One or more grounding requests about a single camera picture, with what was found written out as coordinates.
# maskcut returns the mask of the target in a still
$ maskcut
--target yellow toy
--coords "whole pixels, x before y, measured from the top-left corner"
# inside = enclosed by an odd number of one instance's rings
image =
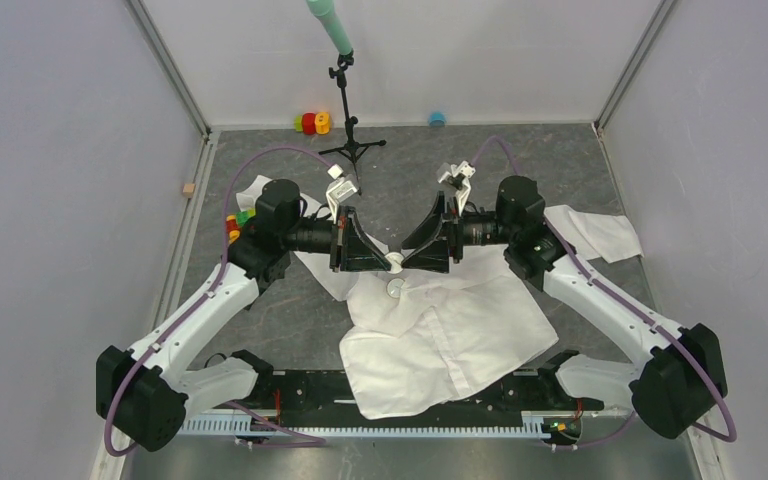
[[[314,125],[316,125],[316,133],[325,135],[331,131],[331,115],[328,115],[328,112],[317,113]]]

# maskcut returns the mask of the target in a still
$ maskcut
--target white wall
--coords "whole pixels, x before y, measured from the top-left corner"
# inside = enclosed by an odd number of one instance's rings
[[[729,478],[768,478],[768,2],[677,5],[606,133],[657,301],[720,337]]]
[[[0,479],[89,474],[199,142],[125,2],[0,1]]]
[[[304,0],[145,0],[213,125],[327,110],[337,52]],[[658,0],[336,0],[362,124],[596,118]]]

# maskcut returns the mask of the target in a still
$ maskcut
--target white towel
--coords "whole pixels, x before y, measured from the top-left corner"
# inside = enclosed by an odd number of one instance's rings
[[[268,181],[259,176],[238,194],[240,208],[250,207]],[[309,212],[319,208],[303,196]],[[355,327],[340,341],[340,355],[364,417],[415,415],[466,398],[558,341],[503,250],[466,248],[449,274],[398,275],[334,273],[326,255],[296,254],[335,299],[347,301]],[[405,283],[396,299],[386,287],[397,277]]]
[[[547,207],[544,214],[586,260],[602,257],[613,263],[643,255],[637,233],[625,215],[581,213],[568,205]]]

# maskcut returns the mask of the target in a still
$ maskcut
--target metal frame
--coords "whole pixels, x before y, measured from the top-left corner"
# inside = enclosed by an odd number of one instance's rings
[[[184,107],[187,109],[187,113],[190,115],[193,125],[195,125],[196,130],[198,130],[206,140],[211,132],[210,125],[207,123],[207,120],[205,120],[201,110],[199,110],[190,89],[187,88],[187,84],[184,82],[184,77],[181,76],[181,72],[178,70],[175,61],[172,59],[172,54],[169,53],[169,49],[166,48],[166,44],[163,43],[163,38],[161,38],[160,33],[157,31],[157,27],[154,25],[148,9],[146,9],[142,0],[125,0],[125,4],[131,10],[134,20],[146,36],[146,40],[148,41],[152,52],[154,52],[157,61],[160,62],[163,72],[166,74],[169,82],[172,83],[172,87],[178,93],[178,97],[184,103]]]
[[[708,413],[701,419],[701,423],[712,426],[712,414]],[[700,432],[693,428],[687,430],[687,436],[690,439],[690,449],[693,451],[693,457],[696,459],[696,466],[699,467],[699,475],[702,480],[726,480],[728,475],[720,463],[720,453],[722,444],[717,443],[713,437],[707,433]]]
[[[193,177],[193,183],[196,186],[195,195],[187,202],[181,217],[178,233],[175,236],[174,250],[169,260],[169,271],[166,273],[166,279],[163,282],[160,302],[156,306],[154,316],[152,317],[152,327],[163,323],[178,308],[181,287],[184,284],[184,276],[187,273],[190,252],[193,248],[193,238],[195,237],[196,226],[201,215],[201,207],[204,204],[207,182],[210,179],[210,171],[213,167],[213,158],[216,155],[216,144],[219,140],[219,134],[220,132],[210,134],[207,142],[202,147],[201,155],[199,155]]]
[[[626,90],[628,90],[628,86],[631,84],[634,76],[637,75],[640,65],[643,63],[643,60],[646,59],[646,55],[649,54],[649,50],[652,48],[652,43],[658,37],[658,34],[661,32],[661,27],[664,26],[664,22],[666,22],[670,13],[673,11],[673,7],[676,3],[678,3],[677,0],[661,0],[658,8],[655,9],[655,13],[649,20],[646,30],[643,31],[643,36],[640,37],[637,46],[634,48],[634,53],[631,54],[631,58],[628,59],[628,63],[626,63],[625,69],[620,75],[619,80],[617,80],[617,84],[614,85],[614,89],[608,96],[607,103],[602,107],[599,117],[593,122],[593,125],[597,130],[603,129],[608,125],[614,111],[617,109],[617,105],[620,100],[622,100]]]

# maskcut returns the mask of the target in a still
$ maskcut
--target teal microphone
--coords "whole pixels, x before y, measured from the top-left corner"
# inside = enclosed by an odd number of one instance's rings
[[[334,0],[307,0],[307,6],[310,8],[310,13],[322,23],[340,55],[352,53],[352,44],[346,36],[346,31],[343,30],[340,18],[337,17]]]

